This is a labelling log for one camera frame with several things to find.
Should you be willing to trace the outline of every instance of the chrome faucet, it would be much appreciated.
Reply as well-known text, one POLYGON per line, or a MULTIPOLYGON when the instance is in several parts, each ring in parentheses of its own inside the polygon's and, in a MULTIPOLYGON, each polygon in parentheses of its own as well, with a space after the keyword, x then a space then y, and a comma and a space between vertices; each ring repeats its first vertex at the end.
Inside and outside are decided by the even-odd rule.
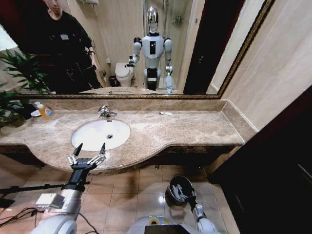
POLYGON ((117 116, 117 113, 116 112, 112 112, 109 110, 108 106, 101 106, 98 110, 99 112, 99 118, 105 118, 105 117, 112 117, 112 116, 117 116))

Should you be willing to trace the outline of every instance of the bottle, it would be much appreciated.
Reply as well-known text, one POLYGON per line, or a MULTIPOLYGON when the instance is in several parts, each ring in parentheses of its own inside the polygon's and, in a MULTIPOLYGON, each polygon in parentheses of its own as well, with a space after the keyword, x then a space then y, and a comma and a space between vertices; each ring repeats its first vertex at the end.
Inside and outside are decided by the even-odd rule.
POLYGON ((35 106, 37 107, 44 119, 50 119, 52 117, 53 112, 47 106, 44 106, 39 101, 35 102, 35 106))

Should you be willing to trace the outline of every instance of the name badge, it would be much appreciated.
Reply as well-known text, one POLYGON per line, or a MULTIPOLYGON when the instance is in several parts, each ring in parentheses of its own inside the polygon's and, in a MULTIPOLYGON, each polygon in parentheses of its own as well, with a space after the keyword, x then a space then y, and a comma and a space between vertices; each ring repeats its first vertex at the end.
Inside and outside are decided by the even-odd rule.
POLYGON ((69 37, 67 34, 61 34, 60 38, 62 38, 62 40, 69 40, 69 37))

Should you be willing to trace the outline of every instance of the marble countertop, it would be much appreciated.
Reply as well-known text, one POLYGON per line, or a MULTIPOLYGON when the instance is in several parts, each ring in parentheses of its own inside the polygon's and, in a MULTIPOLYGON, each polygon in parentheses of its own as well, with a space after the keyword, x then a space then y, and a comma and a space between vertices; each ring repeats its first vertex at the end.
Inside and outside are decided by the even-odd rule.
MULTIPOLYGON (((82 93, 89 93, 89 94, 166 94, 166 89, 157 89, 151 90, 151 89, 145 89, 145 88, 139 88, 139 87, 104 87, 99 89, 91 89, 87 91, 83 91, 82 93)), ((183 90, 172 90, 173 94, 183 94, 183 90)))
MULTIPOLYGON (((95 170, 108 174, 133 167, 168 146, 242 145, 244 140, 221 111, 114 111, 130 126, 128 140, 107 150, 106 159, 95 170)), ((71 138, 81 125, 98 120, 96 111, 55 111, 50 120, 33 119, 25 130, 0 136, 0 145, 25 144, 42 162, 71 171, 67 156, 74 147, 71 138)), ((94 157, 97 152, 81 151, 79 157, 94 157)))

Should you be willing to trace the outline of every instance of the chrome robot head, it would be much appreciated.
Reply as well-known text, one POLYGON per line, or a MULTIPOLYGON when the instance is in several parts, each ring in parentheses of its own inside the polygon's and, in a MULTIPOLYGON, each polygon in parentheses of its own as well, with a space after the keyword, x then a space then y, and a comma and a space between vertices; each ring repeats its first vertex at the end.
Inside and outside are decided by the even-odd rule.
POLYGON ((151 6, 147 11, 147 20, 150 33, 156 33, 158 27, 158 10, 156 7, 151 6))

